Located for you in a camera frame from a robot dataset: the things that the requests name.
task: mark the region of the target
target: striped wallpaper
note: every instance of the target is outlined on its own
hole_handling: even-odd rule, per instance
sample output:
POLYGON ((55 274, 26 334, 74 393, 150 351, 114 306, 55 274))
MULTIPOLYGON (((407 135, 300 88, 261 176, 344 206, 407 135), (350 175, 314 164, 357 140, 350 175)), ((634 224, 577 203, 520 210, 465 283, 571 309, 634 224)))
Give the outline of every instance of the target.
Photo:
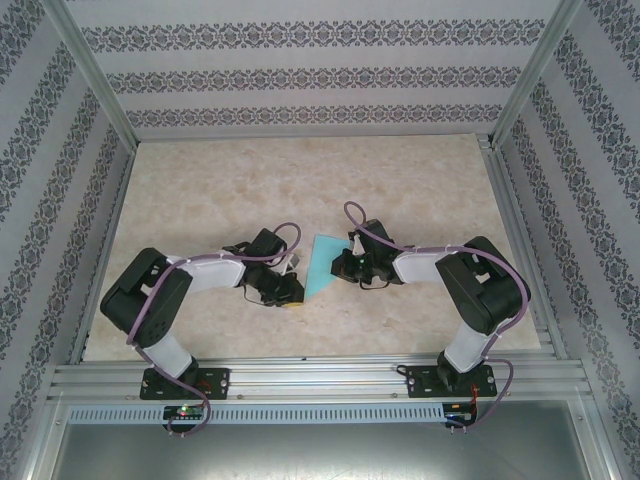
POLYGON ((0 478, 66 363, 131 156, 41 5, 0 6, 0 478))
POLYGON ((622 478, 640 478, 639 12, 639 2, 586 1, 502 145, 622 478))
POLYGON ((489 133, 557 3, 67 5, 144 140, 489 133))

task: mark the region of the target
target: metal bar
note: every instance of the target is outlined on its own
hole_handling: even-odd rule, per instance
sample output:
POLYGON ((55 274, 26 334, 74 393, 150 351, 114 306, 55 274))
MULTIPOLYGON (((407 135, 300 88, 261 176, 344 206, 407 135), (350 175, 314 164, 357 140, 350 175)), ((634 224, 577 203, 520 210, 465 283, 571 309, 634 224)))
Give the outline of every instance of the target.
POLYGON ((49 480, 52 478, 68 418, 69 407, 62 402, 44 406, 26 467, 22 474, 17 475, 16 478, 25 480, 49 480))
POLYGON ((93 323, 93 318, 96 315, 98 303, 100 302, 100 290, 102 288, 102 282, 104 276, 107 273, 107 265, 109 264, 109 256, 111 255, 111 248, 113 247, 113 241, 116 237, 116 230, 118 228, 118 222, 120 221, 120 214, 124 206, 124 199, 127 193, 127 187, 129 186, 129 179, 131 178, 131 172, 133 171, 133 165, 135 158, 127 165, 127 170, 124 173, 124 180, 122 188, 118 198, 116 199, 113 215, 111 217, 111 223, 109 224, 109 231, 105 237, 105 243, 102 248, 102 253, 98 259, 98 268, 96 270, 96 282, 93 283, 89 298, 87 299, 87 308, 85 308, 84 316, 80 322, 80 329, 76 337, 76 343, 73 345, 71 351, 71 357, 69 362, 72 364, 78 364, 82 361, 82 355, 86 347, 87 339, 89 337, 89 331, 93 323))
POLYGON ((531 288, 531 308, 538 321, 544 322, 553 349, 559 359, 567 359, 568 354, 562 341, 556 318, 551 308, 542 275, 531 245, 531 239, 522 218, 516 208, 517 200, 511 183, 507 180, 504 161, 499 151, 491 148, 485 135, 478 135, 478 143, 487 167, 489 181, 495 193, 498 209, 511 243, 513 255, 518 268, 531 288))
POLYGON ((595 400, 577 396, 568 406, 591 479, 621 479, 595 400))
POLYGON ((544 67, 553 56, 553 51, 557 47, 562 35, 573 20, 578 7, 582 5, 582 0, 561 0, 549 20, 547 27, 542 32, 540 41, 536 45, 529 62, 522 71, 522 75, 516 82, 507 104, 502 109, 496 126, 491 132, 492 145, 500 146, 509 134, 511 126, 514 124, 527 98, 531 94, 533 87, 542 75, 544 67))
MULTIPOLYGON (((304 403, 361 403, 389 399, 411 401, 407 396, 405 379, 395 371, 400 364, 424 365, 435 363, 435 357, 393 360, 375 358, 370 362, 357 362, 352 358, 296 360, 268 359, 238 362, 204 361, 203 367, 223 365, 231 369, 229 402, 293 402, 304 403)), ((507 400, 569 399, 575 392, 590 395, 591 389, 579 361, 559 361, 540 355, 538 359, 518 359, 516 377, 507 400)), ((143 362, 126 364, 82 364, 59 366, 54 374, 48 401, 77 403, 142 402, 138 399, 142 372, 148 368, 143 362)), ((502 388, 508 369, 495 365, 494 376, 502 388)), ((467 398, 434 398, 434 402, 464 401, 467 398)))
POLYGON ((43 0, 42 6, 73 55, 87 83, 107 113, 109 121, 118 132, 128 152, 133 152, 140 141, 136 137, 133 127, 124 113, 124 109, 120 106, 116 94, 111 85, 109 85, 107 77, 93 56, 89 44, 71 16, 65 0, 43 0))

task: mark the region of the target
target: enclosure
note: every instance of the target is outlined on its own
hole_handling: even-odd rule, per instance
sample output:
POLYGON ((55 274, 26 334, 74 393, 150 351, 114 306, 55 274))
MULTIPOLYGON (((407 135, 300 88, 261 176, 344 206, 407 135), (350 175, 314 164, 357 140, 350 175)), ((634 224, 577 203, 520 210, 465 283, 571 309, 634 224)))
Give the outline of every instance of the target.
POLYGON ((2 2, 0 478, 640 477, 637 8, 2 2), (291 309, 187 297, 173 334, 230 374, 211 425, 166 438, 181 402, 140 398, 109 287, 145 247, 294 221, 309 293, 348 200, 402 245, 486 236, 527 282, 495 415, 452 434, 396 371, 455 335, 444 285, 336 280, 291 309))

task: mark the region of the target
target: vented metal strip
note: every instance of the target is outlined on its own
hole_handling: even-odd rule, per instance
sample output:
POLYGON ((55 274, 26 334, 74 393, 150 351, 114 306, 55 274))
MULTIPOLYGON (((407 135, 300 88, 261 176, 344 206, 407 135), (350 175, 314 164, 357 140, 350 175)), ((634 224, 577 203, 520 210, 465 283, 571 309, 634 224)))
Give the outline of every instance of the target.
MULTIPOLYGON (((157 425, 163 405, 109 405, 71 407, 72 425, 157 425)), ((284 425, 352 423, 444 422, 441 403, 389 403, 363 405, 215 405, 210 424, 284 425)), ((197 420, 176 421, 198 423, 197 420)))

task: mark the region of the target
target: wire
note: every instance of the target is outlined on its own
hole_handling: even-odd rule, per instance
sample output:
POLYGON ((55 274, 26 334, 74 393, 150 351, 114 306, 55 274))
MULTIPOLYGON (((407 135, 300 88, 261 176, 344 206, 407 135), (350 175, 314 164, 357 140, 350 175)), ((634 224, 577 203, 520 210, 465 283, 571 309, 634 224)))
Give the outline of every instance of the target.
POLYGON ((365 286, 362 283, 362 280, 360 280, 360 288, 362 290, 382 290, 383 288, 387 288, 389 286, 390 282, 385 283, 385 285, 383 287, 373 287, 373 288, 365 288, 365 286))
POLYGON ((207 423, 209 423, 209 420, 211 419, 211 413, 212 413, 212 409, 211 409, 211 402, 209 402, 209 399, 207 398, 207 395, 203 392, 201 392, 200 390, 198 390, 197 388, 192 387, 191 385, 187 385, 184 382, 181 382, 180 380, 178 380, 177 378, 175 378, 174 376, 172 376, 170 373, 167 373, 166 371, 164 371, 162 368, 160 368, 159 366, 155 365, 153 363, 153 360, 151 360, 151 358, 145 353, 145 351, 142 349, 142 347, 136 346, 135 347, 136 352, 138 352, 138 354, 144 358, 148 363, 150 363, 153 366, 153 369, 158 372, 160 375, 162 375, 164 378, 166 378, 167 380, 169 380, 171 383, 184 388, 185 390, 188 390, 189 392, 197 395, 199 398, 202 399, 202 405, 206 411, 205 416, 203 417, 202 422, 200 422, 199 424, 197 424, 195 427, 193 427, 191 430, 189 430, 188 432, 175 432, 174 430, 171 430, 171 424, 173 423, 174 420, 176 420, 178 417, 171 417, 169 419, 169 422, 167 423, 167 430, 169 431, 169 435, 170 436, 174 436, 177 435, 180 438, 184 438, 184 437, 189 437, 195 433, 198 433, 200 430, 202 430, 207 423))
POLYGON ((390 242, 389 240, 386 240, 386 239, 384 239, 382 237, 379 237, 375 233, 371 233, 369 230, 367 230, 364 227, 364 223, 367 221, 367 214, 364 211, 364 208, 362 208, 362 206, 360 206, 356 202, 353 202, 353 201, 345 202, 345 204, 344 204, 344 213, 347 215, 347 218, 349 218, 349 220, 351 220, 351 223, 353 223, 353 225, 356 227, 356 230, 360 230, 362 233, 364 233, 368 237, 373 238, 374 240, 376 240, 376 241, 378 241, 378 242, 380 242, 383 245, 386 245, 388 247, 395 248, 396 250, 400 250, 401 252, 416 252, 416 253, 465 252, 465 253, 470 253, 472 255, 477 255, 478 257, 486 258, 490 262, 493 262, 496 265, 502 267, 513 278, 513 280, 516 282, 516 285, 518 285, 518 289, 520 290, 520 296, 522 298, 522 303, 520 305, 520 310, 518 311, 516 316, 513 318, 513 320, 511 320, 510 322, 508 322, 505 325, 502 325, 501 327, 498 327, 496 329, 496 331, 494 332, 493 336, 487 342, 487 345, 485 345, 484 349, 482 350, 481 356, 486 357, 487 353, 489 353, 489 350, 491 350, 491 347, 493 347, 494 343, 496 343, 496 340, 498 340, 500 335, 502 335, 502 333, 504 333, 506 330, 510 329, 511 327, 516 325, 520 320, 522 320, 522 317, 524 317, 524 314, 527 312, 527 308, 529 306, 529 296, 527 294, 527 288, 525 287, 524 282, 520 278, 520 275, 518 275, 518 273, 508 263, 506 263, 505 261, 499 259, 495 255, 491 255, 490 253, 487 253, 487 252, 485 252, 483 250, 478 250, 476 248, 469 248, 469 247, 464 247, 464 246, 418 247, 418 248, 415 248, 415 247, 401 247, 400 245, 398 245, 396 243, 393 243, 393 242, 390 242), (356 207, 360 211, 360 213, 362 214, 362 223, 358 223, 358 221, 353 217, 353 215, 351 215, 351 212, 349 212, 349 207, 350 206, 356 207))
POLYGON ((265 305, 264 303, 255 302, 255 301, 253 301, 253 300, 249 300, 249 299, 247 298, 247 286, 246 286, 246 285, 243 285, 243 286, 242 286, 242 289, 244 290, 244 299, 245 299, 247 302, 249 302, 249 303, 255 303, 256 305, 260 305, 261 307, 266 307, 266 306, 267 306, 267 305, 265 305))
POLYGON ((489 353, 489 350, 491 350, 491 347, 493 347, 494 343, 496 343, 496 340, 502 335, 502 333, 504 333, 506 330, 510 329, 511 327, 516 325, 520 320, 522 320, 522 317, 524 317, 524 314, 527 312, 527 308, 529 306, 529 296, 527 294, 527 289, 526 289, 526 287, 524 285, 524 282, 520 278, 520 275, 518 275, 518 273, 508 263, 506 263, 505 261, 503 261, 500 258, 496 257, 495 255, 491 255, 490 253, 484 252, 482 250, 478 250, 476 248, 469 248, 469 247, 464 247, 464 246, 419 247, 419 248, 401 247, 400 245, 398 245, 396 243, 390 242, 389 240, 386 240, 386 239, 384 239, 382 237, 379 237, 378 235, 368 231, 364 227, 364 223, 367 221, 367 214, 364 211, 364 208, 362 208, 362 206, 359 205, 356 202, 353 202, 353 201, 345 202, 345 204, 344 204, 344 213, 347 215, 347 218, 349 220, 351 220, 351 223, 353 223, 353 225, 356 227, 356 230, 360 230, 365 235, 367 235, 370 238, 382 243, 383 245, 387 245, 388 247, 395 248, 397 250, 400 250, 401 252, 453 253, 453 251, 457 251, 457 252, 465 252, 465 253, 470 253, 472 255, 477 255, 479 257, 486 258, 490 262, 493 262, 496 265, 502 267, 513 278, 513 280, 516 282, 516 285, 518 285, 518 289, 520 290, 520 296, 522 298, 522 303, 520 305, 520 310, 518 311, 516 316, 513 318, 513 320, 511 320, 510 322, 508 322, 505 325, 503 325, 501 327, 498 327, 496 329, 496 331, 494 332, 493 336, 487 342, 487 345, 485 345, 485 347, 482 349, 482 352, 480 353, 480 355, 489 363, 504 363, 504 364, 506 364, 509 367, 509 377, 507 378, 507 382, 505 383, 504 388, 502 389, 502 391, 500 392, 500 394, 498 395, 496 400, 493 402, 491 407, 489 407, 489 410, 487 410, 487 412, 479 420, 476 420, 475 423, 473 423, 469 427, 464 428, 463 431, 466 433, 467 430, 472 430, 472 429, 476 428, 478 425, 482 424, 488 417, 493 415, 493 413, 495 412, 495 410, 498 407, 499 403, 502 401, 502 399, 506 395, 507 391, 509 390, 509 387, 511 386, 511 382, 513 381, 513 374, 514 374, 513 364, 509 360, 506 360, 506 359, 503 359, 503 358, 496 358, 496 359, 489 360, 488 357, 487 357, 487 354, 489 353), (349 212, 349 207, 350 206, 356 207, 360 211, 360 213, 362 214, 362 223, 358 223, 358 221, 353 217, 353 215, 351 215, 351 212, 349 212))
POLYGON ((271 260, 275 260, 281 257, 284 257, 286 255, 289 255, 291 252, 293 252, 296 247, 300 244, 300 239, 302 238, 302 230, 300 229, 300 226, 297 223, 293 223, 293 222, 285 222, 281 225, 278 225, 276 227, 276 229, 274 230, 274 233, 281 230, 284 227, 293 227, 296 229, 297 231, 297 236, 295 241, 293 242, 293 244, 287 248, 286 250, 283 250, 279 253, 276 253, 275 255, 269 255, 266 257, 249 257, 246 255, 233 255, 231 253, 227 254, 227 253, 206 253, 203 255, 196 255, 194 257, 189 257, 189 258, 183 258, 180 259, 178 261, 176 261, 175 263, 172 263, 171 265, 169 265, 167 267, 167 269, 162 272, 162 275, 160 275, 160 277, 158 278, 158 280, 156 281, 156 284, 153 286, 153 288, 151 289, 151 291, 149 292, 149 295, 147 296, 147 299, 145 300, 144 304, 142 305, 142 308, 140 309, 140 312, 138 312, 138 316, 136 317, 136 321, 133 323, 133 326, 131 327, 131 330, 129 331, 129 335, 127 335, 127 345, 131 345, 134 347, 135 351, 138 352, 138 354, 149 364, 151 364, 151 366, 155 369, 156 372, 158 372, 160 375, 162 375, 164 378, 166 378, 167 380, 169 380, 171 383, 184 388, 185 390, 197 395, 199 398, 202 399, 202 403, 205 407, 206 410, 206 415, 203 418, 202 422, 200 422, 199 424, 197 424, 195 427, 193 427, 191 430, 189 430, 188 432, 182 432, 182 433, 178 433, 175 432, 173 430, 171 430, 171 424, 173 422, 173 420, 175 420, 175 418, 171 418, 169 420, 169 423, 167 424, 167 430, 169 431, 169 435, 174 436, 177 435, 181 438, 184 437, 188 437, 190 435, 193 435, 194 433, 202 430, 207 423, 209 422, 210 418, 211 418, 211 403, 209 402, 209 399, 207 398, 206 394, 202 393, 200 390, 192 387, 191 385, 187 385, 184 382, 181 382, 180 380, 178 380, 177 378, 175 378, 174 376, 172 376, 171 374, 169 374, 168 372, 164 371, 162 368, 158 367, 157 365, 154 364, 153 360, 145 353, 145 351, 135 342, 135 337, 136 334, 138 333, 138 330, 140 329, 142 323, 144 322, 144 318, 147 314, 147 312, 149 311, 149 308, 151 307, 151 303, 153 302, 153 300, 155 299, 156 295, 158 294, 158 290, 160 289, 160 287, 162 286, 162 284, 165 282, 165 280, 167 279, 167 277, 169 276, 169 274, 174 271, 176 268, 178 268, 181 265, 184 265, 186 263, 197 263, 197 262, 202 262, 205 260, 213 260, 216 258, 228 258, 231 260, 250 260, 253 262, 270 262, 271 260))

